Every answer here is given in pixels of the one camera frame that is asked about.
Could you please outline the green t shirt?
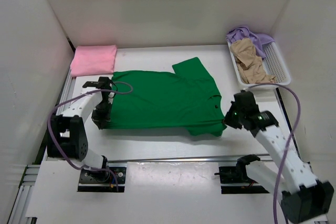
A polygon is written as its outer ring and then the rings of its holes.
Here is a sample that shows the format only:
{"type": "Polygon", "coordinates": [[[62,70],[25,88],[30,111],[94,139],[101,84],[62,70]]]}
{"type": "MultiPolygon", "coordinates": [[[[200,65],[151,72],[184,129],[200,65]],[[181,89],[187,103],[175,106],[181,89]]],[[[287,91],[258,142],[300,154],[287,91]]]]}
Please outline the green t shirt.
{"type": "Polygon", "coordinates": [[[173,72],[129,70],[113,74],[119,94],[105,129],[184,127],[190,135],[219,137],[226,126],[221,93],[198,57],[172,66],[173,72]]]}

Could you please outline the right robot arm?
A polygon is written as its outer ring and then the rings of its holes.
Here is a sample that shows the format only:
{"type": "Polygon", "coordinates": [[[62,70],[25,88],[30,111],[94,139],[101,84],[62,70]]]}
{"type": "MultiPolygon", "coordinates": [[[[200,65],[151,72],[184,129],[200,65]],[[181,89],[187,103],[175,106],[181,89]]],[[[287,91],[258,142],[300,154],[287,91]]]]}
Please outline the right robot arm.
{"type": "Polygon", "coordinates": [[[334,188],[322,182],[298,156],[285,138],[279,123],[269,111],[261,112],[254,94],[244,91],[234,95],[224,124],[234,129],[245,129],[268,151],[278,171],[268,168],[254,154],[237,160],[233,174],[242,182],[255,181],[273,195],[273,216],[277,206],[284,218],[302,223],[329,212],[334,188]]]}

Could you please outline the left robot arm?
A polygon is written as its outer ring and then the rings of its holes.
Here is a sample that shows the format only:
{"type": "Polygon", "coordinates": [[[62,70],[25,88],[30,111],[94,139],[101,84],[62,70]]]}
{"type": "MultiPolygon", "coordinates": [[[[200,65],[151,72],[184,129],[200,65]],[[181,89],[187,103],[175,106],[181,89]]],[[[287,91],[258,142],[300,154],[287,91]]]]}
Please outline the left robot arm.
{"type": "Polygon", "coordinates": [[[107,158],[95,153],[88,146],[85,122],[94,108],[101,102],[109,103],[107,89],[84,89],[80,94],[57,105],[70,104],[70,107],[59,115],[50,113],[47,119],[47,155],[64,159],[74,169],[87,169],[98,182],[105,182],[110,176],[107,158]]]}

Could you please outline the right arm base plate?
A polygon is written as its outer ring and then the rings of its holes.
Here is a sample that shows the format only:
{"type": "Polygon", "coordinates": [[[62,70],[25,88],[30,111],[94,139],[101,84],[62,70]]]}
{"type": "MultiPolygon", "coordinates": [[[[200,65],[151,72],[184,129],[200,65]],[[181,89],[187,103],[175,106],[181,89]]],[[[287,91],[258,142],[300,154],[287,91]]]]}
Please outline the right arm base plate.
{"type": "Polygon", "coordinates": [[[214,176],[220,180],[222,195],[268,194],[261,185],[249,178],[242,178],[234,166],[220,166],[214,176]]]}

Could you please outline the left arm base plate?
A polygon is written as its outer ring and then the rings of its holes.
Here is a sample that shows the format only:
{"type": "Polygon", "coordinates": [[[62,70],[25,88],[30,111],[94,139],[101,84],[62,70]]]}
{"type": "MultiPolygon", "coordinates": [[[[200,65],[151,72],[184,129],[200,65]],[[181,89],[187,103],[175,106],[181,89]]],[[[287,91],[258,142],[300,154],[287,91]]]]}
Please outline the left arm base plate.
{"type": "Polygon", "coordinates": [[[125,190],[125,180],[127,175],[126,166],[112,166],[110,170],[115,174],[115,178],[108,172],[94,172],[83,169],[79,176],[78,192],[91,193],[123,193],[125,190]]]}

